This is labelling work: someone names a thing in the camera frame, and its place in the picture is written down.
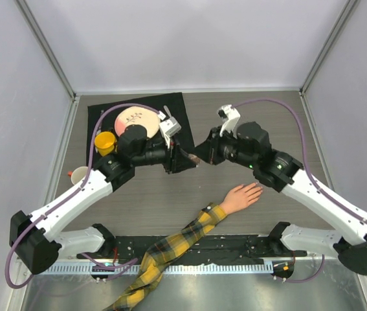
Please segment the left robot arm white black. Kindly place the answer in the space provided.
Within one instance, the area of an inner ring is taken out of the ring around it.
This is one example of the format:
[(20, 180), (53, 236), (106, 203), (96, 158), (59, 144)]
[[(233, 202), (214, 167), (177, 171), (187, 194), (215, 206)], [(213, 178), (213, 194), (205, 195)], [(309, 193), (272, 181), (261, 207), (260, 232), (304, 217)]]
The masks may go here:
[(115, 238), (107, 228), (95, 224), (66, 231), (67, 225), (132, 179), (137, 167), (162, 165), (168, 174), (194, 168), (189, 158), (194, 148), (193, 137), (186, 131), (159, 130), (149, 138), (143, 126), (128, 126), (117, 137), (114, 150), (97, 159), (69, 190), (30, 214), (18, 211), (11, 217), (9, 244), (13, 253), (33, 275), (70, 255), (94, 253), (108, 258)]

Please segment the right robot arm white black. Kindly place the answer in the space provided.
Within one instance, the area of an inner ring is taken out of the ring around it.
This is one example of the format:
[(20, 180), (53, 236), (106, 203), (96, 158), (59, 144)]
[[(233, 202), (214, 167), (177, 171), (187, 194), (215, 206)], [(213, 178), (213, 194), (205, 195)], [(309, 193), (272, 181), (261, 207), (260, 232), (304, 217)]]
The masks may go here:
[(247, 122), (235, 132), (212, 128), (194, 153), (211, 165), (228, 160), (251, 169), (260, 184), (305, 205), (332, 227), (321, 230), (280, 222), (270, 233), (271, 253), (319, 253), (338, 259), (352, 272), (367, 275), (367, 212), (316, 180), (299, 160), (273, 149), (269, 134), (258, 123)]

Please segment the glitter nail polish bottle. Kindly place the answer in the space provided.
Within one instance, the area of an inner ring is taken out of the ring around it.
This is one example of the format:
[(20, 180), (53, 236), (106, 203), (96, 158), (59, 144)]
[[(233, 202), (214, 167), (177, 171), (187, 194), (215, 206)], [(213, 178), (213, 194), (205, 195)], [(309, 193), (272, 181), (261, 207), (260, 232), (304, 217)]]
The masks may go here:
[(201, 160), (194, 154), (188, 154), (188, 158), (190, 161), (195, 163), (196, 165), (200, 164)]

